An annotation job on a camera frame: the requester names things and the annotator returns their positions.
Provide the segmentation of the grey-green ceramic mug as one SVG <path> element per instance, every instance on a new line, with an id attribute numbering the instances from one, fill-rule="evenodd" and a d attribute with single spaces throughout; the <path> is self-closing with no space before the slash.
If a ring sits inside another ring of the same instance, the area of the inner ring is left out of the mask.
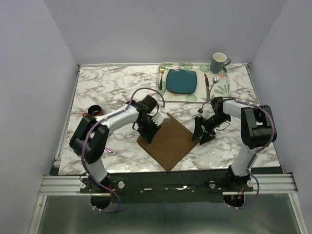
<path id="1" fill-rule="evenodd" d="M 231 59 L 227 58 L 224 53 L 214 53 L 210 63 L 210 71 L 218 74 L 224 67 L 231 63 Z"/>

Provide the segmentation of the black metal base frame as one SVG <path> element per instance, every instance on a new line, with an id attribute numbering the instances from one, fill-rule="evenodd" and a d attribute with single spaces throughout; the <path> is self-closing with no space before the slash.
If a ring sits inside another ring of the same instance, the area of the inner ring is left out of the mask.
<path id="1" fill-rule="evenodd" d="M 80 191 L 93 193 L 107 192 L 108 196 L 83 195 L 90 198 L 94 208 L 109 209 L 119 204 L 135 203 L 180 203 L 210 202 L 226 203 L 232 207 L 243 207 L 246 204 L 245 192 L 253 191 L 252 178 L 255 175 L 283 174 L 281 169 L 255 168 L 252 175 L 236 178 L 225 169 L 113 173 L 103 182 L 96 183 L 87 174 L 78 175 Z M 260 185 L 256 182 L 260 195 Z"/>

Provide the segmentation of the white leaf-pattern tray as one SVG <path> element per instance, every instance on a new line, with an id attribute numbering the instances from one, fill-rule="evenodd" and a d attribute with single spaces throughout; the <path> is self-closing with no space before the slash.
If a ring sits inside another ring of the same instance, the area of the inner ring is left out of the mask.
<path id="1" fill-rule="evenodd" d="M 228 79 L 228 69 L 223 68 L 218 74 L 213 74 L 210 71 L 210 64 L 200 63 L 161 63 L 158 66 L 157 71 L 157 86 L 160 82 L 160 67 L 165 66 L 165 72 L 163 74 L 162 90 L 158 90 L 167 102 L 199 102 L 204 103 L 207 100 L 206 85 L 204 73 L 207 75 L 210 87 L 213 84 L 213 77 L 219 76 L 219 82 L 214 85 L 211 97 L 229 97 L 231 95 L 230 82 Z M 166 76 L 170 69 L 190 70 L 195 71 L 197 74 L 197 87 L 192 94 L 176 94 L 166 89 Z"/>

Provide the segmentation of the brown wooden knife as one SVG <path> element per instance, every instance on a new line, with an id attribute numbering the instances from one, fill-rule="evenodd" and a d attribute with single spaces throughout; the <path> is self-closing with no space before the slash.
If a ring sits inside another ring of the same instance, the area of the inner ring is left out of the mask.
<path id="1" fill-rule="evenodd" d="M 207 101 L 210 99 L 210 84 L 207 75 L 204 73 Z"/>

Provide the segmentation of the teal square plate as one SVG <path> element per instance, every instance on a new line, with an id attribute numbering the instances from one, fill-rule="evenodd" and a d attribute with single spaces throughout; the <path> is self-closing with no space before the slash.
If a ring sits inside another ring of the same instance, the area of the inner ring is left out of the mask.
<path id="1" fill-rule="evenodd" d="M 166 89 L 177 94 L 192 94 L 197 87 L 195 71 L 170 69 L 166 76 Z"/>

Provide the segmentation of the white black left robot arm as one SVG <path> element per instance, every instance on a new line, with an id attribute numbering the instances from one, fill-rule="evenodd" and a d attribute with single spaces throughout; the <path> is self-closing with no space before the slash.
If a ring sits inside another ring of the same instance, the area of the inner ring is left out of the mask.
<path id="1" fill-rule="evenodd" d="M 108 187 L 108 172 L 101 160 L 108 137 L 121 127 L 133 124 L 137 125 L 140 136 L 151 143 L 160 129 L 160 125 L 150 116 L 156 107 L 159 107 L 157 101 L 147 95 L 142 101 L 129 101 L 122 108 L 104 116 L 95 118 L 86 115 L 81 119 L 69 145 L 81 156 L 82 165 L 92 178 L 91 186 L 96 192 L 102 193 Z"/>

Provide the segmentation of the brown cloth napkin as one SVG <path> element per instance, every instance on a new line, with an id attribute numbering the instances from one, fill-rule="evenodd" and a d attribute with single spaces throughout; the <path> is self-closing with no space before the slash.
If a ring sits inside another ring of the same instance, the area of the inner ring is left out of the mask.
<path id="1" fill-rule="evenodd" d="M 199 139 L 192 141 L 190 130 L 172 115 L 169 117 L 170 121 L 161 124 L 151 143 L 141 136 L 137 138 L 138 145 L 166 171 L 175 167 L 199 143 Z"/>

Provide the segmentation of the silver spoon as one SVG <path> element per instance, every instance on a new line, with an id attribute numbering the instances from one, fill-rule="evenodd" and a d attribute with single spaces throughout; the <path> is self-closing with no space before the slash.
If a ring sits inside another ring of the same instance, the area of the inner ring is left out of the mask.
<path id="1" fill-rule="evenodd" d="M 219 82 L 219 76 L 213 77 L 213 84 L 210 87 L 210 92 L 212 92 L 214 85 L 217 84 L 218 82 Z"/>

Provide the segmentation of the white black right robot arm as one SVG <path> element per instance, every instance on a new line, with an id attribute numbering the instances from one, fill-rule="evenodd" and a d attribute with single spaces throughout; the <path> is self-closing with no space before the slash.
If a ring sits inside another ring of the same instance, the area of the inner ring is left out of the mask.
<path id="1" fill-rule="evenodd" d="M 215 139 L 216 129 L 231 117 L 240 119 L 240 136 L 243 142 L 241 150 L 230 166 L 232 175 L 225 177 L 224 185 L 235 191 L 242 185 L 240 177 L 248 176 L 257 155 L 277 138 L 276 127 L 270 106 L 257 106 L 238 99 L 215 97 L 211 101 L 214 115 L 210 118 L 195 117 L 195 129 L 192 141 L 200 144 Z"/>

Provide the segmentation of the orange coffee cup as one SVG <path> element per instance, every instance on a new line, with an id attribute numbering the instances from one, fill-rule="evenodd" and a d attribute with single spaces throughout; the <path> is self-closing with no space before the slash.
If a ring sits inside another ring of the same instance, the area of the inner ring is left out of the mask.
<path id="1" fill-rule="evenodd" d="M 103 116 L 105 114 L 104 109 L 99 105 L 92 105 L 88 108 L 86 113 L 83 113 L 82 116 L 90 115 L 92 117 Z"/>

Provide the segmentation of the aluminium extrusion rail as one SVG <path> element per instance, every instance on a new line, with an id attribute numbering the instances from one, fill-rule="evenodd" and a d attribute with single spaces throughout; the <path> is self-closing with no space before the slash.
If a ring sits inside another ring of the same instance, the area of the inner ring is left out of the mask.
<path id="1" fill-rule="evenodd" d="M 295 179 L 291 174 L 268 174 L 255 175 L 252 178 L 253 191 L 245 192 L 246 195 L 256 194 L 257 185 L 260 185 L 260 194 L 293 194 L 298 191 Z M 39 195 L 41 196 L 74 196 L 74 195 L 97 195 L 108 196 L 107 192 L 93 193 L 80 191 L 81 181 L 78 176 L 44 176 L 41 182 Z"/>

